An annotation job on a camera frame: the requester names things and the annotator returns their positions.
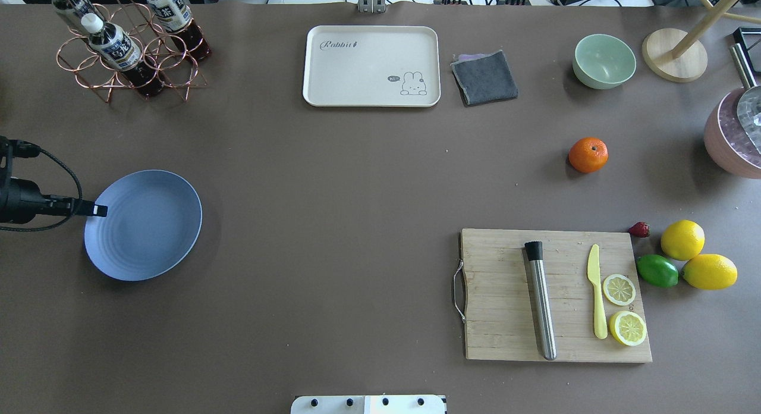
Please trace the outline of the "blue plate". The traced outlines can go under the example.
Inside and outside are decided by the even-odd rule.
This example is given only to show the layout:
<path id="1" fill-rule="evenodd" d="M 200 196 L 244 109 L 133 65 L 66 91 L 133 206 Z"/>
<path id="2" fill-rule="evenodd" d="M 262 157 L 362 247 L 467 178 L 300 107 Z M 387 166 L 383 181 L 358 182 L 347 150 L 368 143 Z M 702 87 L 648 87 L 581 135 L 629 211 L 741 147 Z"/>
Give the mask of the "blue plate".
<path id="1" fill-rule="evenodd" d="M 93 265 L 122 281 L 166 273 L 193 248 L 202 227 L 202 203 L 181 176 L 144 170 L 112 183 L 97 199 L 106 217 L 89 217 L 84 245 Z"/>

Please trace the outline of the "dark drink bottle two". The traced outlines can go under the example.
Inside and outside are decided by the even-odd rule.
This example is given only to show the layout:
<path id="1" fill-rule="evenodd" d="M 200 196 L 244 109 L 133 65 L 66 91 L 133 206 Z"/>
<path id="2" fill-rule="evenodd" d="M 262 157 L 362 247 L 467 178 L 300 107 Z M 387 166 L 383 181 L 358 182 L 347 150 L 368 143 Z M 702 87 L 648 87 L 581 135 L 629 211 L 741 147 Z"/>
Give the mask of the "dark drink bottle two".
<path id="1" fill-rule="evenodd" d="M 142 48 L 122 27 L 95 14 L 85 15 L 81 22 L 88 32 L 90 49 L 109 67 L 122 73 L 139 94 L 152 97 L 163 91 L 162 75 L 145 62 Z"/>

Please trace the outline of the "steel muddler with black tip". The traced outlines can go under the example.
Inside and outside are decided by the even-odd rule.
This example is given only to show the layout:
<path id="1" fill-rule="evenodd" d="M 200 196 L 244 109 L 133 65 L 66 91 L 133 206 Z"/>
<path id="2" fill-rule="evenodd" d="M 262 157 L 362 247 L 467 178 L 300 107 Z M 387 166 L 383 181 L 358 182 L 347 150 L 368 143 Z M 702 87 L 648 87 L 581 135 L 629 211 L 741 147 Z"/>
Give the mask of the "steel muddler with black tip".
<path id="1" fill-rule="evenodd" d="M 558 351 L 555 344 L 554 321 L 550 308 L 550 297 L 543 260 L 543 243 L 541 241 L 527 241 L 524 244 L 530 268 L 536 321 L 539 326 L 540 344 L 543 357 L 546 360 L 557 359 Z"/>

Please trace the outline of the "orange fruit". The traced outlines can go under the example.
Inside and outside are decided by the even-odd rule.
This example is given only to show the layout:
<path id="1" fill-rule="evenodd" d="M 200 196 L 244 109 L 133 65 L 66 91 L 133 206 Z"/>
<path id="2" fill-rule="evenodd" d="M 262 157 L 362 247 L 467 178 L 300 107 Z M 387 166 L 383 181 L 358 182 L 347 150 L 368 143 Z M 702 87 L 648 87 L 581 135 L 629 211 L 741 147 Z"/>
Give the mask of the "orange fruit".
<path id="1" fill-rule="evenodd" d="M 569 150 L 568 162 L 581 173 L 599 171 L 607 164 L 609 152 L 606 143 L 595 137 L 578 140 Z"/>

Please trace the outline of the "yellow plastic knife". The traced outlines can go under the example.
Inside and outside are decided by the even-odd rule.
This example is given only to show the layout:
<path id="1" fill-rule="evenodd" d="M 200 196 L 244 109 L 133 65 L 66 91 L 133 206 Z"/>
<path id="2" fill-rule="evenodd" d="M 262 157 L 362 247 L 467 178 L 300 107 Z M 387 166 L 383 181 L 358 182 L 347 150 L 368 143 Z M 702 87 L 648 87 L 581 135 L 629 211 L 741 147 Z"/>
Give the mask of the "yellow plastic knife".
<path id="1" fill-rule="evenodd" d="M 593 292 L 593 333 L 598 339 L 608 335 L 600 276 L 600 246 L 593 244 L 587 259 L 587 280 Z"/>

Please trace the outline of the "green bowl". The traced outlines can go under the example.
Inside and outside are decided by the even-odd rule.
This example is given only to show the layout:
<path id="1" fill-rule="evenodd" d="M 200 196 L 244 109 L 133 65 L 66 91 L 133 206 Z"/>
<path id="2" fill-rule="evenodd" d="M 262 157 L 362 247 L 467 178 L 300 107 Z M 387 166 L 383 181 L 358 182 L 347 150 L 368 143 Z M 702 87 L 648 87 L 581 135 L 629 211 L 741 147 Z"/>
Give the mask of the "green bowl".
<path id="1" fill-rule="evenodd" d="M 574 48 L 574 75 L 592 89 L 617 87 L 632 78 L 636 68 L 636 57 L 630 46 L 608 34 L 588 35 Z"/>

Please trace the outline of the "lemon slice lower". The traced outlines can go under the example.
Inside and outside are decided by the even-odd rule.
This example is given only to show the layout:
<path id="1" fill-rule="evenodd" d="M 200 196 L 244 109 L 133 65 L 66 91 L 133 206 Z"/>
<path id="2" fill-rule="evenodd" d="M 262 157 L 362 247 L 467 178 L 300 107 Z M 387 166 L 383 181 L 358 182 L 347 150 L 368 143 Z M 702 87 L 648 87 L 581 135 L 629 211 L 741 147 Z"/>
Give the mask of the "lemon slice lower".
<path id="1" fill-rule="evenodd" d="M 627 276 L 614 274 L 602 282 L 602 292 L 606 299 L 617 306 L 628 306 L 636 299 L 636 287 Z"/>

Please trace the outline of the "lemon slice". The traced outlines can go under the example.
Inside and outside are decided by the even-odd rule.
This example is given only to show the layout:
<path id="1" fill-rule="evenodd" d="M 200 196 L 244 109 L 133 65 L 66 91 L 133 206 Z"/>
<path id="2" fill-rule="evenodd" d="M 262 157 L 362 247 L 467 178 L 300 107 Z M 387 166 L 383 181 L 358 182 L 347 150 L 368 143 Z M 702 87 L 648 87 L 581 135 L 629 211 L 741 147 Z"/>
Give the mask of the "lemon slice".
<path id="1" fill-rule="evenodd" d="M 627 276 L 614 274 L 602 282 L 602 292 L 606 299 L 617 306 L 628 306 L 636 299 L 636 287 Z"/>
<path id="2" fill-rule="evenodd" d="M 644 343 L 647 325 L 639 314 L 620 311 L 609 319 L 609 332 L 618 343 L 633 347 Z"/>

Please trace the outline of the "lemon slice upper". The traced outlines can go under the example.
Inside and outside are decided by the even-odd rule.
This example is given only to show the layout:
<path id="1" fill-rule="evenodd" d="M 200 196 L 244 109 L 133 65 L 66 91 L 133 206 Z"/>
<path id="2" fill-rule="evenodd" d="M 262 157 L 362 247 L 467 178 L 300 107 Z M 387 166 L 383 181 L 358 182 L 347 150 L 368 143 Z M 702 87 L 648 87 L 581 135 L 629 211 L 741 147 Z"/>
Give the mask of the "lemon slice upper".
<path id="1" fill-rule="evenodd" d="M 644 343 L 647 325 L 639 314 L 620 311 L 609 319 L 609 332 L 618 343 L 633 347 Z"/>

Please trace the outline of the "red strawberry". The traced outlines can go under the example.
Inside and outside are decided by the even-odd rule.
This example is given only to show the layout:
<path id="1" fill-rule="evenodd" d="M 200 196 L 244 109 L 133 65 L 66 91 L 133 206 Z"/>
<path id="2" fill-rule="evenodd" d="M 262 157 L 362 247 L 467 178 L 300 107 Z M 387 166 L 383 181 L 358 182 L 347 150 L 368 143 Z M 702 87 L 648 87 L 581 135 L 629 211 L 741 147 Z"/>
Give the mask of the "red strawberry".
<path id="1" fill-rule="evenodd" d="M 628 233 L 637 238 L 646 238 L 650 236 L 650 226 L 646 222 L 639 221 L 628 228 Z"/>

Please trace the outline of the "whole lemon far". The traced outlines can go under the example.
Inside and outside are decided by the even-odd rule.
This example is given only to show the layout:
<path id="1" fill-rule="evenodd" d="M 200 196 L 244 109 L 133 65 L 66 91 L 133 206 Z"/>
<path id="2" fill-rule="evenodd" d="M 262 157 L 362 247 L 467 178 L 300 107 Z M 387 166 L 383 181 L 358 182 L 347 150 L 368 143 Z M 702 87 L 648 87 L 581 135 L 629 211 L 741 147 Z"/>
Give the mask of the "whole lemon far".
<path id="1" fill-rule="evenodd" d="M 673 222 L 661 236 L 661 250 L 678 261 L 688 261 L 701 254 L 706 243 L 704 229 L 694 221 Z"/>

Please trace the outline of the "whole lemon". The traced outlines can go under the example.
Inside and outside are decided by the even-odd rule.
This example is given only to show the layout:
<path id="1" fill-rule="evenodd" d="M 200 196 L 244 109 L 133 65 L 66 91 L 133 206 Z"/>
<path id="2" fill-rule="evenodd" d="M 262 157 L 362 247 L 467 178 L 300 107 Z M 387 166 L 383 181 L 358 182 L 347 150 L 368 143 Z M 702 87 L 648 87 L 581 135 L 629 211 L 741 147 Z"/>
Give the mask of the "whole lemon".
<path id="1" fill-rule="evenodd" d="M 661 236 L 661 250 L 678 261 L 688 261 L 701 254 L 706 243 L 704 229 L 694 221 L 673 222 Z"/>
<path id="2" fill-rule="evenodd" d="M 682 272 L 688 284 L 701 290 L 722 290 L 738 279 L 736 265 L 719 254 L 700 254 L 685 263 Z"/>

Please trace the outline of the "wooden cup tree stand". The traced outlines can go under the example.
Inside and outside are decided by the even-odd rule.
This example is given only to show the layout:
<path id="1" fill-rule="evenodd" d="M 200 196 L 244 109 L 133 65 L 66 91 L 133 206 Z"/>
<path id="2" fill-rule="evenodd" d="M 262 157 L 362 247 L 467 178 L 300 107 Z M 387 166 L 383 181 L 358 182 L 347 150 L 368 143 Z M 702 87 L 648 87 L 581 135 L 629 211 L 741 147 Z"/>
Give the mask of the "wooden cup tree stand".
<path id="1" fill-rule="evenodd" d="M 687 83 L 702 76 L 707 68 L 707 52 L 699 39 L 721 17 L 760 24 L 759 17 L 729 12 L 739 0 L 718 0 L 715 4 L 709 0 L 700 2 L 706 7 L 706 13 L 690 31 L 666 27 L 650 33 L 642 43 L 645 64 L 664 80 Z"/>

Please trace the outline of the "whole lemon near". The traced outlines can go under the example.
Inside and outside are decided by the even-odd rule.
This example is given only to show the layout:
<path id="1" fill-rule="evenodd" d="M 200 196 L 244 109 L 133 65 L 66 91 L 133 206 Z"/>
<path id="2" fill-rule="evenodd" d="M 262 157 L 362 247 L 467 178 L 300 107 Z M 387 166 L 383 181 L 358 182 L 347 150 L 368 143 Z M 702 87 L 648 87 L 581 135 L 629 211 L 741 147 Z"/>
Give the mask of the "whole lemon near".
<path id="1" fill-rule="evenodd" d="M 736 265 L 719 254 L 700 254 L 685 263 L 682 272 L 688 284 L 701 290 L 722 290 L 738 279 Z"/>

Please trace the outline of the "steel ice scoop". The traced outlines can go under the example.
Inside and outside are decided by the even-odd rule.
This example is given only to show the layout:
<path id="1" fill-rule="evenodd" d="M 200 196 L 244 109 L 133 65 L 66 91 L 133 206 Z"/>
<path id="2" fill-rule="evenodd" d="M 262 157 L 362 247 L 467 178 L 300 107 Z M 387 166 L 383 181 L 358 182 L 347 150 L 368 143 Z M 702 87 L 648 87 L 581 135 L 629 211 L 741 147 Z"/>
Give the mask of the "steel ice scoop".
<path id="1" fill-rule="evenodd" d="M 740 96 L 736 114 L 754 148 L 760 153 L 760 87 L 756 83 L 747 57 L 740 43 L 734 43 L 730 53 L 737 69 L 744 92 Z"/>

